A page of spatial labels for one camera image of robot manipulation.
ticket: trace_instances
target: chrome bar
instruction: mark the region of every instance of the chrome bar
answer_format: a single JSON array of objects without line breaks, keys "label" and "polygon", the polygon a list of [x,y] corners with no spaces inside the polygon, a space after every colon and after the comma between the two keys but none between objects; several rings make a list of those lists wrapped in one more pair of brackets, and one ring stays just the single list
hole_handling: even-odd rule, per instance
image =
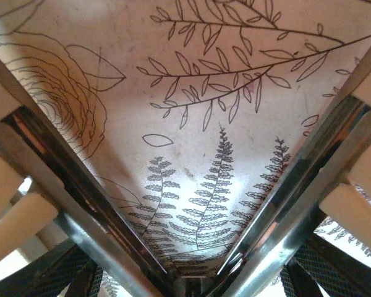
[{"label": "chrome bar", "polygon": [[112,203],[60,133],[0,61],[1,85],[22,105],[3,121],[20,135],[65,185],[66,191],[109,233],[164,295],[173,292],[171,277],[148,245]]},{"label": "chrome bar", "polygon": [[61,213],[58,222],[72,240],[132,296],[162,296],[127,253],[67,193],[55,174],[10,127],[0,123],[0,153],[20,173],[33,177]]},{"label": "chrome bar", "polygon": [[312,234],[321,215],[320,201],[346,180],[346,171],[370,144],[371,111],[363,116],[296,203],[290,209],[278,209],[260,242],[250,248],[248,261],[224,297],[256,296],[269,284]]}]

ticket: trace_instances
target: leaf illustration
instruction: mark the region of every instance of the leaf illustration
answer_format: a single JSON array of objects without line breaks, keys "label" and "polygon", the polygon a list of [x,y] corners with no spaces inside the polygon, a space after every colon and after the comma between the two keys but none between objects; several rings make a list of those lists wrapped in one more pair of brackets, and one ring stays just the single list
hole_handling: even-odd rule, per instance
[{"label": "leaf illustration", "polygon": [[282,17],[282,13],[279,11],[277,14],[275,14],[275,16],[272,18],[272,23],[276,23],[277,21],[279,21],[279,19]]},{"label": "leaf illustration", "polygon": [[187,1],[188,1],[188,4],[190,5],[192,11],[194,12],[195,16],[198,19],[202,20],[202,18],[200,17],[198,6],[197,6],[197,3],[195,2],[195,0],[187,0]]},{"label": "leaf illustration", "polygon": [[199,222],[197,220],[194,220],[193,218],[187,218],[183,215],[176,215],[176,217],[189,226],[198,227],[199,225]]},{"label": "leaf illustration", "polygon": [[307,60],[307,58],[304,58],[304,59],[298,61],[297,64],[294,65],[293,68],[291,68],[291,72],[294,72],[294,71],[300,69],[300,68],[302,67],[302,65],[305,64],[305,61],[306,61],[306,60]]},{"label": "leaf illustration", "polygon": [[172,218],[172,216],[168,213],[163,213],[163,212],[156,212],[155,213],[156,218]]},{"label": "leaf illustration", "polygon": [[183,91],[183,93],[187,96],[187,98],[188,98],[191,102],[196,102],[194,95],[193,95],[190,91],[188,91],[188,90],[186,90],[186,89],[184,89],[184,88],[182,89],[182,91]]},{"label": "leaf illustration", "polygon": [[220,35],[221,28],[223,28],[223,26],[221,26],[220,29],[210,37],[210,39],[208,40],[205,46],[205,49],[203,50],[203,55],[206,55],[206,53],[210,50],[210,48],[216,43],[216,40]]},{"label": "leaf illustration", "polygon": [[338,70],[335,70],[335,72],[341,75],[349,75],[351,73],[350,71],[346,69],[338,69]]},{"label": "leaf illustration", "polygon": [[226,111],[225,104],[224,104],[224,102],[221,101],[220,98],[217,100],[217,102],[218,102],[218,106],[220,106],[221,110]]},{"label": "leaf illustration", "polygon": [[261,16],[257,16],[257,17],[252,17],[251,19],[248,19],[246,22],[252,24],[252,23],[257,23],[259,20],[261,20],[262,17]]},{"label": "leaf illustration", "polygon": [[176,8],[177,8],[177,13],[179,14],[180,19],[183,19],[183,9],[181,7],[181,2],[180,0],[176,0]]},{"label": "leaf illustration", "polygon": [[241,35],[241,40],[243,42],[243,45],[245,46],[247,52],[249,53],[249,55],[252,55],[253,54],[253,47],[252,47],[252,43],[250,42],[250,40],[248,40],[246,37],[243,37]]},{"label": "leaf illustration", "polygon": [[161,134],[146,134],[142,137],[144,142],[152,147],[165,147],[173,144],[173,141]]},{"label": "leaf illustration", "polygon": [[180,62],[181,67],[183,68],[184,72],[188,75],[191,75],[191,66],[188,60],[178,51],[176,51],[177,59]]},{"label": "leaf illustration", "polygon": [[250,93],[249,89],[247,87],[243,88],[243,96],[246,98],[246,100],[251,103],[252,102],[252,94]]},{"label": "leaf illustration", "polygon": [[163,119],[166,118],[167,116],[169,116],[169,114],[171,113],[171,109],[169,108],[163,115]]},{"label": "leaf illustration", "polygon": [[224,72],[224,70],[222,70],[222,68],[219,65],[217,65],[216,63],[206,61],[206,60],[202,60],[202,59],[199,59],[199,62],[201,64],[203,64],[204,66],[206,66],[207,68],[211,69],[211,70]]},{"label": "leaf illustration", "polygon": [[146,206],[146,205],[139,205],[136,206],[137,209],[143,210],[145,212],[155,212],[155,208],[151,206]]},{"label": "leaf illustration", "polygon": [[172,97],[172,95],[176,91],[177,84],[179,83],[179,80],[180,80],[180,77],[176,78],[176,80],[172,83],[172,85],[170,86],[168,92],[166,93],[165,100],[167,100],[167,99],[169,99],[169,98]]},{"label": "leaf illustration", "polygon": [[208,84],[209,84],[209,75],[206,77],[206,79],[203,81],[203,84],[202,84],[202,96],[205,95],[206,93],[206,89],[208,88]]},{"label": "leaf illustration", "polygon": [[207,44],[210,38],[211,38],[211,24],[206,24],[202,32],[203,43]]},{"label": "leaf illustration", "polygon": [[169,14],[162,8],[160,8],[159,6],[156,7],[156,10],[158,11],[158,13],[166,20],[169,20],[170,19],[170,16]]},{"label": "leaf illustration", "polygon": [[180,129],[184,127],[188,120],[188,106],[185,107],[184,113],[181,117]]},{"label": "leaf illustration", "polygon": [[155,103],[150,103],[150,105],[154,108],[158,108],[158,109],[161,109],[162,107],[158,104],[155,104]]},{"label": "leaf illustration", "polygon": [[189,215],[192,215],[195,218],[200,218],[203,216],[203,212],[196,209],[183,209],[185,213],[188,213]]},{"label": "leaf illustration", "polygon": [[89,87],[96,91],[107,91],[125,79],[124,74],[116,66],[89,48],[68,45],[66,50],[82,68]]},{"label": "leaf illustration", "polygon": [[34,0],[19,6],[10,4],[12,9],[0,14],[0,36],[9,35],[21,29],[34,16],[43,3],[44,0]]},{"label": "leaf illustration", "polygon": [[186,31],[188,31],[188,29],[191,27],[192,23],[190,22],[188,25],[185,25],[184,27],[182,27],[180,30],[179,30],[179,34],[183,34],[185,33]]},{"label": "leaf illustration", "polygon": [[166,105],[169,105],[169,106],[177,106],[178,105],[177,102],[172,101],[172,100],[166,100],[164,103]]},{"label": "leaf illustration", "polygon": [[267,19],[270,20],[272,18],[272,13],[273,13],[272,0],[265,0],[265,13],[267,14]]},{"label": "leaf illustration", "polygon": [[308,50],[314,51],[315,53],[318,53],[319,52],[319,50],[317,49],[317,47],[315,45],[311,44],[310,42],[305,42],[305,47]]},{"label": "leaf illustration", "polygon": [[224,9],[226,10],[227,14],[229,15],[229,17],[239,23],[239,24],[243,24],[243,20],[241,19],[241,17],[239,16],[239,14],[237,13],[237,11],[232,8],[230,5],[224,3]]},{"label": "leaf illustration", "polygon": [[187,35],[185,36],[185,39],[184,39],[184,47],[186,47],[188,45],[188,42],[190,42],[190,40],[192,38],[192,35],[194,35],[195,25],[196,24],[193,24],[191,26],[190,30],[188,30]]},{"label": "leaf illustration", "polygon": [[234,104],[231,106],[231,109],[229,110],[229,123],[231,124],[232,121],[234,120],[235,118],[235,115],[237,114],[237,110],[239,108],[239,101],[241,99],[241,96],[239,94],[239,90],[237,91],[237,94],[236,94],[236,99],[235,99],[235,102]]},{"label": "leaf illustration", "polygon": [[310,126],[313,126],[314,124],[316,124],[316,122],[319,120],[319,115],[318,114],[315,114],[313,116],[310,116],[306,119],[304,119],[301,123],[301,125],[303,127],[310,127]]},{"label": "leaf illustration", "polygon": [[289,60],[294,59],[294,56],[289,53],[288,51],[284,51],[282,49],[272,49],[269,51],[260,51],[265,56],[276,58],[276,59],[282,59],[282,60]]},{"label": "leaf illustration", "polygon": [[257,94],[255,96],[255,113],[258,113],[258,110],[260,109],[261,92],[262,92],[262,79],[260,77],[258,79]]},{"label": "leaf illustration", "polygon": [[162,22],[162,20],[157,17],[156,15],[151,15],[150,18],[154,21],[154,22],[157,22],[157,23],[160,23]]},{"label": "leaf illustration", "polygon": [[205,4],[208,10],[211,12],[211,14],[213,14],[218,20],[220,21],[224,20],[223,13],[221,12],[216,2],[205,0]]},{"label": "leaf illustration", "polygon": [[287,32],[283,32],[282,34],[280,34],[278,36],[278,39],[277,40],[283,40],[283,39],[285,39],[287,37],[287,35],[289,35],[289,32],[288,31]]},{"label": "leaf illustration", "polygon": [[151,65],[160,73],[169,75],[169,72],[166,70],[166,68],[159,63],[158,61],[155,61],[153,58],[148,58],[150,61]]},{"label": "leaf illustration", "polygon": [[326,61],[326,58],[327,58],[327,55],[328,53],[325,53],[321,58],[319,58],[319,60],[317,60],[316,62],[314,62],[311,66],[309,66],[300,76],[299,78],[297,79],[297,82],[300,82],[306,78],[308,78],[310,75],[312,75],[313,73],[315,73],[316,71],[318,71],[321,66],[324,64],[324,62]]},{"label": "leaf illustration", "polygon": [[158,208],[160,209],[176,209],[176,206],[169,203],[161,203]]},{"label": "leaf illustration", "polygon": [[205,132],[206,128],[209,125],[212,109],[213,109],[213,100],[210,101],[209,108],[208,110],[206,110],[205,117],[203,118],[203,129],[202,129],[203,132]]},{"label": "leaf illustration", "polygon": [[235,88],[237,86],[237,83],[239,81],[239,73],[235,73],[235,76],[234,76],[234,83],[233,83],[233,87]]},{"label": "leaf illustration", "polygon": [[159,78],[157,78],[156,80],[154,80],[154,81],[151,83],[150,87],[152,88],[152,87],[158,85],[158,84],[161,82],[161,80],[162,80],[162,76],[160,76]]},{"label": "leaf illustration", "polygon": [[141,68],[141,67],[136,67],[136,68],[137,68],[137,70],[139,70],[142,74],[150,75],[146,69]]},{"label": "leaf illustration", "polygon": [[200,75],[199,67],[197,65],[195,65],[194,63],[192,63],[192,67],[194,68],[195,73]]},{"label": "leaf illustration", "polygon": [[174,34],[174,31],[176,31],[176,22],[173,22],[173,25],[168,33],[168,40],[170,40]]},{"label": "leaf illustration", "polygon": [[282,77],[277,77],[277,76],[270,76],[267,74],[267,77],[277,86],[282,87],[282,88],[291,88],[289,82],[285,80]]},{"label": "leaf illustration", "polygon": [[184,228],[184,227],[181,227],[179,225],[176,225],[172,222],[169,222],[169,225],[175,229],[176,231],[182,233],[182,234],[185,234],[185,235],[196,235],[197,234],[197,230],[193,230],[193,229],[190,229],[190,228]]},{"label": "leaf illustration", "polygon": [[321,24],[321,23],[318,23],[317,24],[317,33],[319,34],[319,35],[321,35],[321,34],[323,34],[323,24]]},{"label": "leaf illustration", "polygon": [[197,89],[190,85],[190,90],[191,90],[193,96],[194,96],[198,101],[200,101]]},{"label": "leaf illustration", "polygon": [[227,57],[225,56],[225,54],[223,53],[221,49],[216,48],[216,50],[220,58],[221,65],[223,66],[225,70],[229,71],[229,63],[228,63]]},{"label": "leaf illustration", "polygon": [[247,56],[244,53],[244,51],[238,48],[237,46],[233,46],[232,48],[236,53],[236,56],[242,61],[242,63],[245,64],[247,67],[250,67],[249,60],[247,59]]},{"label": "leaf illustration", "polygon": [[153,201],[153,202],[158,202],[161,199],[161,197],[153,196],[153,195],[144,195],[142,198],[149,200],[149,201]]},{"label": "leaf illustration", "polygon": [[229,87],[226,87],[225,85],[221,85],[221,84],[209,84],[209,86],[215,89],[216,91],[223,92],[223,93],[232,91]]}]

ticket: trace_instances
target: dark mesh panel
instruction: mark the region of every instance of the dark mesh panel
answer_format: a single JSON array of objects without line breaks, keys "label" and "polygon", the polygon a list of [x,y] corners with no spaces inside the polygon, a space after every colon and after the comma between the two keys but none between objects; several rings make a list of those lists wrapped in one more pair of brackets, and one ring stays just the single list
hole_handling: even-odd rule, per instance
[{"label": "dark mesh panel", "polygon": [[292,281],[290,278],[290,274],[287,271],[286,266],[283,267],[283,270],[280,272],[280,279],[283,284],[284,292],[287,297],[296,297],[296,292],[294,291],[294,287],[292,285]]}]

